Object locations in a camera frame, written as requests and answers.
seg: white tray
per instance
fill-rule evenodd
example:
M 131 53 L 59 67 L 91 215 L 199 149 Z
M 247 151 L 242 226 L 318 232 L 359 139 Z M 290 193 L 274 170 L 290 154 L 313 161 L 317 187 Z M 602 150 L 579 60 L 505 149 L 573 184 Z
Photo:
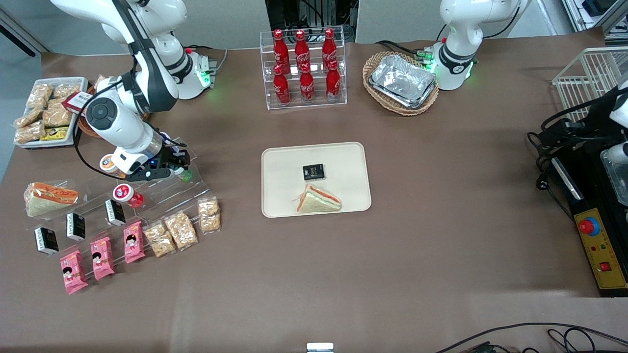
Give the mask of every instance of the white tray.
M 306 181 L 303 166 L 323 164 L 324 180 L 311 182 L 342 201 L 337 212 L 296 213 Z M 262 213 L 268 218 L 366 211 L 371 187 L 359 142 L 269 148 L 262 153 Z
M 82 92 L 87 91 L 87 79 L 85 77 L 57 77 L 54 79 L 41 79 L 35 81 L 35 85 L 41 84 L 49 84 L 57 88 L 60 84 L 68 84 L 68 85 L 80 85 L 80 90 Z M 29 107 L 26 107 L 24 110 L 24 115 L 27 112 L 31 111 Z M 25 144 L 16 144 L 17 147 L 22 148 L 51 148 L 51 147 L 61 147 L 61 146 L 71 146 L 74 144 L 74 134 L 76 130 L 79 128 L 77 124 L 78 114 L 72 114 L 72 118 L 70 120 L 70 125 L 68 127 L 68 134 L 65 139 L 56 139 L 53 141 L 31 141 Z

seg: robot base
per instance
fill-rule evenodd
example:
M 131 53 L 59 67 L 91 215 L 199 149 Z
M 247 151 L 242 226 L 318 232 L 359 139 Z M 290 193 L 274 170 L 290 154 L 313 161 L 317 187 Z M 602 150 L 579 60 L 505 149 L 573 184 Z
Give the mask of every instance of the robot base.
M 201 93 L 211 87 L 213 82 L 207 56 L 196 52 L 189 55 L 192 58 L 192 71 L 183 79 L 182 83 L 176 85 L 179 89 L 179 99 L 185 100 L 200 96 Z

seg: pink snack package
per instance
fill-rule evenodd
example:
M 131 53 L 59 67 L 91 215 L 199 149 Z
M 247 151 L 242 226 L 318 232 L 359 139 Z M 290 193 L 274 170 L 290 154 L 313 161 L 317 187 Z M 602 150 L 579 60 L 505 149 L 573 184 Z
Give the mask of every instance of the pink snack package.
M 127 264 L 137 261 L 144 256 L 144 239 L 142 222 L 135 222 L 124 228 L 124 260 Z
M 109 237 L 96 240 L 90 244 L 90 248 L 92 249 L 92 265 L 96 280 L 116 273 L 114 271 L 114 258 L 111 256 L 111 240 Z
M 61 258 L 63 284 L 65 285 L 65 291 L 68 292 L 68 294 L 72 294 L 87 286 L 82 261 L 83 258 L 78 250 Z

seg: black machine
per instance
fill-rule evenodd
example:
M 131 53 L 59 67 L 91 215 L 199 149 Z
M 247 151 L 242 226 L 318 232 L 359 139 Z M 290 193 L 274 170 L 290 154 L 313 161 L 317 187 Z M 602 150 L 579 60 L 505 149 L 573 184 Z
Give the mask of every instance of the black machine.
M 628 97 L 623 91 L 616 87 L 545 120 L 539 134 L 528 133 L 539 153 L 537 188 L 549 191 L 574 220 L 601 296 L 628 296 L 628 165 L 606 158 L 609 148 L 628 141 L 628 129 L 610 118 Z M 591 107 L 584 119 L 562 118 L 547 126 L 583 106 Z M 563 190 L 568 210 L 551 190 L 550 177 Z

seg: white wire rack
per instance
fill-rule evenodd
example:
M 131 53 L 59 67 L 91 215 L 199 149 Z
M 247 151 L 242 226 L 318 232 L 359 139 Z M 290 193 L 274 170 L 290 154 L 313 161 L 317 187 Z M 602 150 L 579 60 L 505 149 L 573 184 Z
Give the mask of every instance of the white wire rack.
M 628 78 L 628 46 L 583 50 L 553 80 L 565 109 L 601 97 Z M 586 117 L 588 108 L 569 114 L 573 122 Z

